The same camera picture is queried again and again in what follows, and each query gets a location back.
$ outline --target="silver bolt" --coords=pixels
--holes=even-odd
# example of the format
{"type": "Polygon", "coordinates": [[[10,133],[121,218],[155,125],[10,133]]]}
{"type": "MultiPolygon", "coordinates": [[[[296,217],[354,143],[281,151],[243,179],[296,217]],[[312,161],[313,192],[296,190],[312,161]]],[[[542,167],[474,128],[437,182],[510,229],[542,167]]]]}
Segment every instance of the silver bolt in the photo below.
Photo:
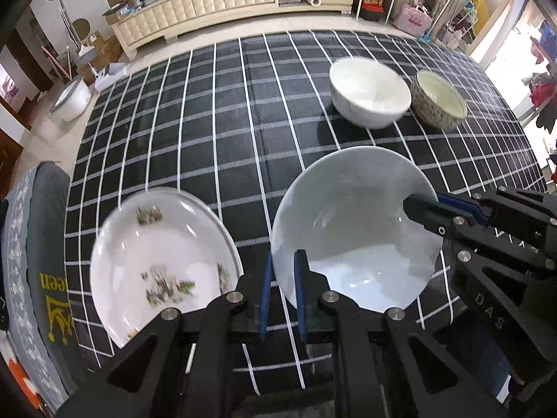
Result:
{"type": "Polygon", "coordinates": [[[321,297],[323,297],[323,300],[325,300],[327,303],[335,303],[335,301],[339,300],[340,295],[335,291],[327,291],[323,292],[323,295],[321,297]]]}
{"type": "Polygon", "coordinates": [[[470,259],[472,259],[472,255],[470,254],[470,251],[466,251],[465,249],[463,249],[458,253],[458,259],[462,262],[468,262],[470,261],[470,259]]]}
{"type": "Polygon", "coordinates": [[[164,320],[174,320],[178,317],[179,314],[180,311],[178,311],[176,308],[166,308],[163,309],[160,317],[162,317],[164,320]]]}
{"type": "Polygon", "coordinates": [[[230,303],[240,303],[243,300],[243,293],[239,291],[232,291],[226,295],[226,299],[230,303]]]}
{"type": "Polygon", "coordinates": [[[405,318],[405,311],[403,309],[400,308],[390,308],[386,314],[388,315],[388,317],[390,317],[392,320],[402,320],[405,318]]]}

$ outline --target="yellow bag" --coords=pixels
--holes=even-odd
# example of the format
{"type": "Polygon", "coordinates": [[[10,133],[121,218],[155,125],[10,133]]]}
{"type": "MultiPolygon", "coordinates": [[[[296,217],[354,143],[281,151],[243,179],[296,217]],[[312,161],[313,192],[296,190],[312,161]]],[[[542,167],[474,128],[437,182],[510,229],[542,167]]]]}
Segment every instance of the yellow bag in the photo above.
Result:
{"type": "Polygon", "coordinates": [[[472,27],[472,31],[474,36],[478,36],[484,25],[489,20],[489,10],[487,9],[485,0],[472,0],[472,4],[474,5],[474,8],[476,8],[476,11],[478,11],[478,21],[472,27]]]}

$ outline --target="black checkered tablecloth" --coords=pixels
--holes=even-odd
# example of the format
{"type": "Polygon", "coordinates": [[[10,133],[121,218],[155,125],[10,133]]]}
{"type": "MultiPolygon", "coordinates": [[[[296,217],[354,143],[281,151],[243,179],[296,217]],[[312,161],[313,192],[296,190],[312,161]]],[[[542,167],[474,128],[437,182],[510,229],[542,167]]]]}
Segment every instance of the black checkered tablecloth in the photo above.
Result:
{"type": "MultiPolygon", "coordinates": [[[[207,203],[230,231],[244,271],[262,267],[279,202],[293,180],[328,153],[377,145],[399,152],[439,192],[470,195],[498,185],[545,191],[522,128],[478,66],[463,54],[362,32],[305,31],[231,40],[154,64],[104,91],[77,156],[66,219],[66,276],[73,321],[91,370],[113,356],[93,305],[89,262],[109,213],[160,185],[207,203]],[[454,132],[412,111],[382,130],[356,127],[331,103],[329,68],[352,55],[376,58],[409,84],[420,69],[446,77],[469,107],[454,132]]],[[[508,235],[509,243],[519,243],[508,235]]],[[[438,258],[430,284],[407,310],[425,329],[464,309],[438,258]]],[[[296,312],[272,284],[267,339],[239,346],[237,395],[331,380],[327,345],[306,346],[296,312]]]]}

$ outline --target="bowl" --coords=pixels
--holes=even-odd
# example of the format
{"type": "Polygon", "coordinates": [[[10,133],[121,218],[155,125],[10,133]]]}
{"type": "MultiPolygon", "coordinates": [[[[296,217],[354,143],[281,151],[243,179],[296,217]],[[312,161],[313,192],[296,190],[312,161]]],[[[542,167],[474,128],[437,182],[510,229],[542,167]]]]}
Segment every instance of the bowl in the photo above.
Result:
{"type": "Polygon", "coordinates": [[[271,233],[275,276],[296,306],[293,259],[305,249],[310,270],[362,308],[406,308],[434,273],[442,238],[405,214],[404,199],[437,200],[428,179],[400,154],[357,146],[329,154],[296,178],[271,233]]]}
{"type": "Polygon", "coordinates": [[[163,309],[205,308],[236,288],[238,251],[215,214],[173,188],[140,192],[102,225],[91,256],[91,294],[118,347],[163,309]]]}
{"type": "Polygon", "coordinates": [[[454,130],[468,116],[466,102],[447,80],[430,71],[419,71],[412,81],[412,107],[427,124],[454,130]]]}
{"type": "Polygon", "coordinates": [[[411,104],[405,81],[390,67],[368,58],[343,58],[329,70],[332,102],[353,124],[383,129],[411,104]]]}

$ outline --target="tiled floor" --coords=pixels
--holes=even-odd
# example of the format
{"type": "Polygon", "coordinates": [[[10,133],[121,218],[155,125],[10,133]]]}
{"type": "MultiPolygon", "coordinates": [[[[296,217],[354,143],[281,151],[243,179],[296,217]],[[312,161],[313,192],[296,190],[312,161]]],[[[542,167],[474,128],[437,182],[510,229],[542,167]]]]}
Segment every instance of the tiled floor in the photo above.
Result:
{"type": "MultiPolygon", "coordinates": [[[[292,14],[253,17],[224,24],[209,26],[187,33],[172,44],[157,39],[138,51],[138,55],[128,66],[128,73],[146,68],[150,64],[165,58],[238,37],[255,36],[261,33],[276,33],[303,29],[344,29],[363,30],[373,33],[387,33],[407,36],[390,25],[359,20],[353,16],[331,13],[292,14]]],[[[23,140],[23,153],[18,161],[12,184],[18,181],[26,171],[44,160],[59,162],[69,176],[72,176],[77,150],[83,131],[91,115],[98,94],[94,94],[85,112],[71,122],[55,122],[49,113],[62,88],[57,83],[41,100],[32,115],[32,129],[23,140]]]]}

